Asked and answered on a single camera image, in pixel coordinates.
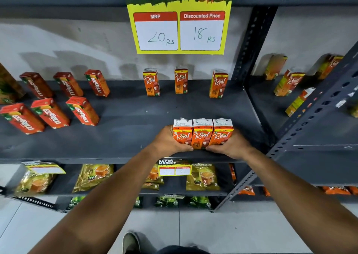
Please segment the person's right forearm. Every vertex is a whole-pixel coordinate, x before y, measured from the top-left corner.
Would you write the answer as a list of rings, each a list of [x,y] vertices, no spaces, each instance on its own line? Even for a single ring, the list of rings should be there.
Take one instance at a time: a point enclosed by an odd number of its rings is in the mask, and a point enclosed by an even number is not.
[[[255,148],[242,157],[314,254],[358,254],[358,217],[351,211]]]

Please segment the small yellow price sign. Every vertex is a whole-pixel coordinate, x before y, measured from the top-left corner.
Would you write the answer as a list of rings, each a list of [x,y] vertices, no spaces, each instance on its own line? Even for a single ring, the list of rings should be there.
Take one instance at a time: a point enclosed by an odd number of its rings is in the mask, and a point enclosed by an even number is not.
[[[21,162],[30,171],[43,174],[66,174],[66,171],[57,163],[44,161],[22,161]]]
[[[192,162],[187,160],[163,159],[158,161],[159,176],[191,175]]]

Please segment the group of red drink cartons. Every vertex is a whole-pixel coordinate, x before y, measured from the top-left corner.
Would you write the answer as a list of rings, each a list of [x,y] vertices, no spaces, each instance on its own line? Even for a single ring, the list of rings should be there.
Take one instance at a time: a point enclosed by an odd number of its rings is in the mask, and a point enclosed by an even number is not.
[[[15,103],[0,109],[0,115],[26,135],[45,130],[47,124],[52,129],[70,126],[70,119],[54,100],[54,92],[47,82],[36,72],[25,72],[21,80],[28,85],[37,100],[30,108],[24,103]],[[68,97],[66,105],[83,125],[96,126],[100,117],[85,98],[83,90],[70,72],[57,72],[54,80]]]

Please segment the person's left forearm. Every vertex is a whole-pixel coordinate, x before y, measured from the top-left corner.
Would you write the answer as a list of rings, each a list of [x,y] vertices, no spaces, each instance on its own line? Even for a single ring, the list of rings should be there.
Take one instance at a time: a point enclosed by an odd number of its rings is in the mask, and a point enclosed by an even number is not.
[[[154,145],[143,149],[95,187],[28,254],[106,254],[160,158]]]

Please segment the person's right hand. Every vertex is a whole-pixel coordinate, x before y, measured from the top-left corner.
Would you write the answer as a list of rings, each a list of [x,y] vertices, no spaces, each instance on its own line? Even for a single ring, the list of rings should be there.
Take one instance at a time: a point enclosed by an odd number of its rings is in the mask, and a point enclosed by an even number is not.
[[[236,160],[245,160],[249,152],[254,150],[254,147],[237,129],[233,130],[232,136],[223,145],[227,146],[227,153],[223,155]]]

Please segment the large yellow green price sign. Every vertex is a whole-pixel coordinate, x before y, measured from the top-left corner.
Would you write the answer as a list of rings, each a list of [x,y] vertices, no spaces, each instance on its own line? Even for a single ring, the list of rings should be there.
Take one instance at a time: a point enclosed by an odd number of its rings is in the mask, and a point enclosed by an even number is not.
[[[232,0],[126,4],[138,54],[224,54]]]

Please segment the brown green drink carton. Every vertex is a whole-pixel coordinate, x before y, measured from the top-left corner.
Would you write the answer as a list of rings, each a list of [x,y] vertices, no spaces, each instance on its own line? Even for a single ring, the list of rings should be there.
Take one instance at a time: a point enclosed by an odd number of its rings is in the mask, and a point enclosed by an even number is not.
[[[20,84],[0,63],[0,104],[15,104],[25,94]]]

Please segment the person's dark trousers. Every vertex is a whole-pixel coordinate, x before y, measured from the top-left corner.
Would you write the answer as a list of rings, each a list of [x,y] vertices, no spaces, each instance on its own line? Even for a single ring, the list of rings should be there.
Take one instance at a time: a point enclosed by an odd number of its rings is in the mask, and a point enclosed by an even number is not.
[[[200,249],[196,245],[189,246],[189,247],[170,245],[156,251],[155,254],[211,254],[211,253]]]

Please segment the dark grey metal shelf rack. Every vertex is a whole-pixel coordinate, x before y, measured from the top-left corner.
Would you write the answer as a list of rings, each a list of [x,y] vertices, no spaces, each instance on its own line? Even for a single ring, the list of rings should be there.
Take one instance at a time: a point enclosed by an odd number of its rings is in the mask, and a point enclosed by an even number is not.
[[[270,137],[265,152],[316,186],[358,185],[358,0],[232,0],[233,6],[277,7],[267,33],[257,29],[244,47],[243,87]],[[288,59],[275,80],[265,80],[272,55]],[[329,54],[343,59],[324,80],[316,72]],[[274,89],[288,69],[305,76],[288,96]],[[315,90],[289,117],[285,110],[304,89]]]
[[[110,80],[110,89],[114,89],[114,94],[107,100],[89,97],[101,116],[96,127],[86,129],[74,121],[74,130],[56,133],[54,129],[49,129],[43,135],[24,135],[12,133],[13,130],[5,133],[5,122],[0,122],[0,164],[20,163],[7,185],[0,186],[0,195],[67,212],[74,196],[85,196],[90,192],[72,192],[84,164],[113,164],[114,171],[119,170],[142,147],[147,146],[163,126],[172,124],[173,119],[179,116],[230,118],[255,148],[268,152],[271,140],[257,116],[250,94],[243,87],[244,73],[239,63],[245,60],[244,47],[248,47],[247,52],[257,49],[253,46],[253,39],[259,36],[257,29],[267,33],[268,28],[263,21],[267,20],[270,25],[276,10],[277,7],[253,7],[234,75],[229,81],[228,94],[221,101],[222,106],[220,101],[206,96],[209,80],[189,81],[192,90],[188,99],[169,91],[173,81],[161,81],[164,96],[154,98],[153,102],[140,90],[140,81]],[[58,175],[44,194],[18,196],[15,193],[16,187],[27,170],[22,162],[36,160],[59,163],[66,174]]]

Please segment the person's grey shoe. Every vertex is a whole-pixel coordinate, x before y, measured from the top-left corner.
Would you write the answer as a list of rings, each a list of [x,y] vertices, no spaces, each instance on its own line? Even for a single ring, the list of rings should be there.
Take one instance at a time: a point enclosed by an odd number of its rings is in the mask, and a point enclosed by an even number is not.
[[[141,254],[140,240],[132,231],[124,234],[122,247],[123,254]]]

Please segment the person's left hand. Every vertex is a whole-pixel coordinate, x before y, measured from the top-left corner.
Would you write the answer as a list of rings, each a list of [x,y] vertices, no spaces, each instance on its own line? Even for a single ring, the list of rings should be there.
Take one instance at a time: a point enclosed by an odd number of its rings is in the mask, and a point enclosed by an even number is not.
[[[158,135],[150,144],[150,148],[153,150],[155,158],[157,160],[162,158],[171,157],[173,154],[169,154],[169,146],[173,143],[178,143],[173,138],[173,125],[167,125],[160,130]]]

